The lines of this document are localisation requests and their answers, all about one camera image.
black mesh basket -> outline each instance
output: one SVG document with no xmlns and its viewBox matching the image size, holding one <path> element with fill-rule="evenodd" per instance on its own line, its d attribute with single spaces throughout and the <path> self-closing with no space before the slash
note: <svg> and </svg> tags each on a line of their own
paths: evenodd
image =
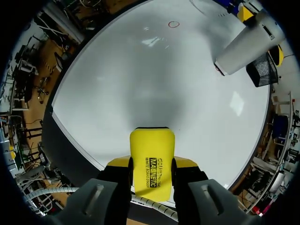
<svg viewBox="0 0 300 225">
<path fill-rule="evenodd" d="M 256 87 L 278 83 L 276 66 L 268 53 L 249 63 L 246 70 Z"/>
</svg>

yellow eraser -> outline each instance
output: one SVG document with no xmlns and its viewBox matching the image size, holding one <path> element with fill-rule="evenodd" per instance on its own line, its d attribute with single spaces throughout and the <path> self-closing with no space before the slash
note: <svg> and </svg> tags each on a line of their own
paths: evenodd
<svg viewBox="0 0 300 225">
<path fill-rule="evenodd" d="M 249 19 L 252 16 L 253 16 L 253 13 L 251 13 L 250 10 L 247 9 L 246 7 L 242 6 L 239 8 L 237 17 L 241 22 L 246 21 L 247 19 Z"/>
<path fill-rule="evenodd" d="M 172 187 L 175 135 L 168 128 L 138 128 L 130 135 L 135 194 L 167 201 Z"/>
</svg>

white table surface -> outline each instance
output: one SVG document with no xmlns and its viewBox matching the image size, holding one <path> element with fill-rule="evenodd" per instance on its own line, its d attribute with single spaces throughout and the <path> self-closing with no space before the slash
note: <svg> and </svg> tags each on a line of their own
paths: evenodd
<svg viewBox="0 0 300 225">
<path fill-rule="evenodd" d="M 129 155 L 137 127 L 169 127 L 175 155 L 228 188 L 261 135 L 269 86 L 245 68 L 223 77 L 213 61 L 244 28 L 210 0 L 153 0 L 102 29 L 80 52 L 55 95 L 53 117 L 98 169 Z M 169 22 L 179 22 L 170 28 Z M 174 206 L 173 197 L 166 204 Z"/>
</svg>

yellow object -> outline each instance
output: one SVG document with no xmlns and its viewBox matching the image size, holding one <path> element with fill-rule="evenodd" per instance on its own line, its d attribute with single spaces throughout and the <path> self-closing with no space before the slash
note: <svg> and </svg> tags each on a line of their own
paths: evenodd
<svg viewBox="0 0 300 225">
<path fill-rule="evenodd" d="M 249 9 L 247 9 L 246 7 L 242 6 L 237 14 L 238 19 L 241 22 L 246 21 L 247 19 L 249 19 L 250 17 L 253 16 L 253 13 L 250 12 Z"/>
<path fill-rule="evenodd" d="M 279 50 L 279 62 L 278 62 L 277 66 L 281 66 L 285 55 L 284 55 L 284 53 L 283 53 L 282 48 L 280 47 L 280 45 L 278 45 L 278 50 Z"/>
<path fill-rule="evenodd" d="M 12 159 L 15 158 L 15 152 L 14 152 L 14 151 L 10 151 L 10 155 L 11 155 L 11 158 L 12 158 Z"/>
<path fill-rule="evenodd" d="M 192 160 L 187 159 L 187 158 L 181 158 L 178 156 L 174 156 L 174 159 L 176 161 L 177 168 L 198 166 L 197 163 L 195 163 Z"/>
<path fill-rule="evenodd" d="M 269 54 L 273 59 L 275 65 L 281 66 L 283 59 L 285 57 L 282 48 L 279 45 L 277 45 L 269 50 Z"/>
<path fill-rule="evenodd" d="M 175 136 L 168 128 L 138 128 L 130 135 L 135 194 L 156 202 L 170 198 Z"/>
<path fill-rule="evenodd" d="M 115 158 L 112 161 L 110 161 L 107 165 L 110 166 L 120 166 L 120 167 L 128 167 L 130 160 L 130 156 L 124 156 L 120 158 Z"/>
</svg>

red circle marking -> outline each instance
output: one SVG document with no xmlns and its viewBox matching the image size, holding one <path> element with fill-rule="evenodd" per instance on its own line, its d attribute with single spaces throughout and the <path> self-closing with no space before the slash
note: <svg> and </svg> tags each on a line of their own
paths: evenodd
<svg viewBox="0 0 300 225">
<path fill-rule="evenodd" d="M 176 28 L 176 27 L 178 27 L 179 25 L 180 25 L 180 23 L 177 22 L 177 21 L 170 21 L 169 24 L 168 24 L 168 26 L 169 26 L 170 28 Z"/>
</svg>

